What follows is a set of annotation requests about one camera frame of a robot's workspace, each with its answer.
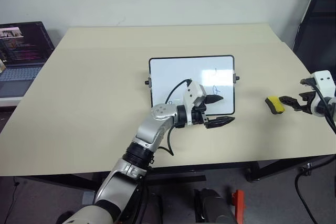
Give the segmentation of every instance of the touchpad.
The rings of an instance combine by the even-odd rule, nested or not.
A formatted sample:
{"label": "touchpad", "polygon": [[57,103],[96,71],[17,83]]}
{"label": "touchpad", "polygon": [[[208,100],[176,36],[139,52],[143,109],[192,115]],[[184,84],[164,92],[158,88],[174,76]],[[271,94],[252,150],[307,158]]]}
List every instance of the touchpad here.
{"label": "touchpad", "polygon": [[23,97],[32,81],[0,82],[0,98]]}

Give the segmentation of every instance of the laptop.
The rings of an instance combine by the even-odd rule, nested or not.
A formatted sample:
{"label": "laptop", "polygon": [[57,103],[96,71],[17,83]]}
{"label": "laptop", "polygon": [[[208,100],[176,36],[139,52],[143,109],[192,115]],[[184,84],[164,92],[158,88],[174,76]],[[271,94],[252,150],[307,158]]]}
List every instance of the laptop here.
{"label": "laptop", "polygon": [[0,102],[23,97],[53,50],[42,22],[0,25]]}

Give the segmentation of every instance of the whiteboard frame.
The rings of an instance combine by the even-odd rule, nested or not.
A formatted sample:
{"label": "whiteboard frame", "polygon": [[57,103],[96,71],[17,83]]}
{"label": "whiteboard frame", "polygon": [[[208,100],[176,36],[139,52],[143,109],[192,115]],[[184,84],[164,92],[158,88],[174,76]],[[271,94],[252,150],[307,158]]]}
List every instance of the whiteboard frame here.
{"label": "whiteboard frame", "polygon": [[211,58],[211,57],[232,57],[232,69],[233,69],[233,112],[228,114],[207,114],[207,116],[217,116],[217,115],[233,115],[236,111],[236,97],[235,97],[235,85],[236,85],[236,72],[235,72],[235,57],[233,55],[209,55],[209,56],[183,56],[183,57],[153,57],[150,58],[148,61],[149,66],[149,88],[151,91],[151,107],[153,107],[153,92],[152,92],[152,75],[151,75],[151,60],[158,60],[158,59],[181,59],[181,58]]}

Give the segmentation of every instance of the floor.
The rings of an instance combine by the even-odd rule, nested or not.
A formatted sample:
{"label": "floor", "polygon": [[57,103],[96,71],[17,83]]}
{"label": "floor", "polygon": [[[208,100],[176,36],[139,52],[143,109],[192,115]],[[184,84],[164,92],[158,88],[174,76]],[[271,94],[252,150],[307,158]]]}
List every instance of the floor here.
{"label": "floor", "polygon": [[[0,112],[0,129],[10,117]],[[205,175],[206,181],[151,186],[150,191],[162,196],[165,224],[193,223],[194,189],[211,188],[226,197],[236,189],[245,193],[244,224],[312,223],[294,187],[295,169],[249,183],[242,169],[216,169],[179,174]],[[316,169],[299,182],[301,193],[319,224],[336,223],[335,162]],[[56,222],[65,211],[77,211],[82,205],[83,190],[70,189],[17,177],[14,207],[7,224]],[[12,202],[12,177],[0,177],[0,222],[3,223]]]}

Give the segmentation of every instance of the yellow sponge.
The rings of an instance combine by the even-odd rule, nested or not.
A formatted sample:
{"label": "yellow sponge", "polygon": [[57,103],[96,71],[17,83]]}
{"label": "yellow sponge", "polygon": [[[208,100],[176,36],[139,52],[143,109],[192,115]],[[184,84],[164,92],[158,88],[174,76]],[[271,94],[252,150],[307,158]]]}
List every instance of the yellow sponge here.
{"label": "yellow sponge", "polygon": [[265,102],[273,114],[281,114],[283,111],[285,111],[285,108],[282,106],[282,103],[278,97],[268,97],[266,98]]}

